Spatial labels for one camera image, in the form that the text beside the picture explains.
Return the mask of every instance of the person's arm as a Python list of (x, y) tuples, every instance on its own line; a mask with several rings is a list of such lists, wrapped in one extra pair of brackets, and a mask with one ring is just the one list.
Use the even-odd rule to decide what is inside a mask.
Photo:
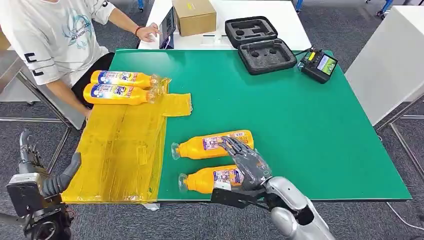
[(56, 80), (46, 84), (47, 88), (56, 95), (60, 100), (69, 104), (86, 118), (90, 117), (91, 110), (86, 108), (80, 100), (77, 99), (74, 92), (63, 81)]
[(88, 118), (91, 111), (81, 104), (70, 86), (60, 80), (61, 73), (50, 54), (51, 50), (47, 40), (41, 33), (32, 31), (33, 29), (26, 26), (25, 23), (17, 26), (12, 27), (12, 25), (5, 24), (2, 30), (16, 53), (28, 66), (36, 84), (46, 85), (60, 100)]
[(137, 35), (140, 40), (145, 42), (154, 41), (150, 38), (150, 34), (155, 36), (160, 34), (158, 25), (155, 23), (150, 24), (150, 26), (139, 27), (131, 18), (107, 0), (85, 0), (85, 3), (91, 13), (91, 18), (100, 24), (105, 25), (108, 21), (111, 21), (119, 28)]
[(156, 23), (138, 29), (139, 26), (118, 8), (115, 8), (110, 13), (109, 21), (123, 30), (136, 34), (140, 40), (148, 43), (153, 42), (153, 39), (150, 38), (150, 34), (153, 34), (155, 37), (160, 34)]

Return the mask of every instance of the tide detergent bottle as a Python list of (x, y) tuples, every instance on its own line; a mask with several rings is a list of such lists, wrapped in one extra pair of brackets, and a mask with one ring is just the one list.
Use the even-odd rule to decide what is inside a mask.
[(174, 142), (171, 145), (172, 157), (175, 160), (180, 157), (197, 160), (228, 156), (228, 152), (218, 145), (218, 143), (222, 142), (222, 136), (237, 138), (249, 145), (252, 149), (254, 148), (252, 133), (249, 130), (237, 130), (206, 136), (196, 136), (181, 144)]
[(153, 90), (143, 90), (136, 86), (90, 83), (84, 88), (84, 99), (91, 104), (139, 105), (154, 103)]
[(92, 84), (114, 84), (134, 86), (142, 89), (156, 88), (161, 78), (155, 74), (149, 76), (142, 72), (102, 71), (97, 70), (91, 75)]
[(188, 176), (181, 173), (178, 187), (181, 192), (187, 190), (202, 194), (211, 194), (214, 187), (225, 190), (237, 190), (242, 187), (244, 176), (236, 165), (207, 167)]

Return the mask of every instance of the green table mat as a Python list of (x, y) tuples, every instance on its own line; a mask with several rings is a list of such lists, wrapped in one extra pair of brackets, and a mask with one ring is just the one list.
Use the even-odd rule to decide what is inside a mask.
[(172, 143), (242, 129), (273, 175), (311, 200), (411, 199), (340, 67), (320, 84), (297, 68), (249, 75), (235, 50), (118, 50), (110, 70), (166, 76), (170, 93), (192, 95), (192, 114), (167, 120), (158, 201), (209, 200), (181, 193), (179, 174), (233, 164), (173, 160)]

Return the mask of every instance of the metal table leg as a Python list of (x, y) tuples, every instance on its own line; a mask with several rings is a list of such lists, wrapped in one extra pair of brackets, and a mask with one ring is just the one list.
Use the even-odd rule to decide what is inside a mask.
[(42, 103), (47, 105), (47, 107), (53, 111), (56, 117), (61, 120), (68, 128), (73, 128), (72, 124), (68, 121), (68, 119), (47, 99), (44, 94), (34, 86), (34, 84), (25, 76), (21, 71), (18, 72), (16, 78), (19, 79), (27, 87)]
[(403, 115), (400, 119), (424, 120), (424, 116), (423, 115)]
[(159, 210), (161, 208), (161, 204), (160, 203), (144, 203), (143, 206), (146, 209), (152, 210), (152, 211), (156, 211), (156, 210)]
[(24, 123), (50, 123), (63, 124), (62, 120), (56, 118), (29, 118), (29, 117), (0, 117), (0, 122), (24, 122)]
[(390, 123), (395, 122), (396, 120), (400, 119), (402, 116), (404, 116), (410, 109), (412, 109), (416, 104), (424, 101), (424, 92), (415, 98), (412, 102), (410, 102), (406, 107), (404, 107), (402, 110), (400, 110), (398, 113), (396, 113), (394, 116), (392, 116), (389, 120), (384, 122), (380, 127), (378, 127), (375, 131), (380, 132), (381, 129), (383, 129), (385, 126), (387, 126)]
[(412, 160), (413, 165), (415, 166), (419, 176), (424, 181), (424, 169), (421, 166), (420, 162), (418, 162), (417, 158), (415, 157), (414, 153), (408, 146), (405, 139), (402, 137), (401, 133), (399, 132), (398, 128), (394, 123), (389, 123), (391, 129), (393, 129), (394, 134), (396, 134), (397, 139), (399, 139), (400, 144), (402, 144), (403, 149), (406, 151), (406, 154), (408, 154), (409, 158)]
[(71, 127), (67, 127), (62, 138), (60, 139), (59, 144), (57, 145), (57, 148), (54, 151), (53, 156), (51, 157), (51, 161), (48, 164), (48, 167), (47, 167), (48, 174), (50, 174), (52, 172), (52, 169), (55, 167), (56, 162), (58, 161), (59, 154), (61, 154), (61, 151), (64, 148), (65, 142), (68, 139), (68, 136), (71, 130), (72, 130)]

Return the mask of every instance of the white t-shirt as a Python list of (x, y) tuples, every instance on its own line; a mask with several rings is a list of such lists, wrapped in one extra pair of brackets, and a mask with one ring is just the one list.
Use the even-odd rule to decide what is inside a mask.
[(107, 0), (2, 0), (1, 29), (38, 85), (61, 79), (69, 87), (103, 55), (92, 19), (106, 24)]

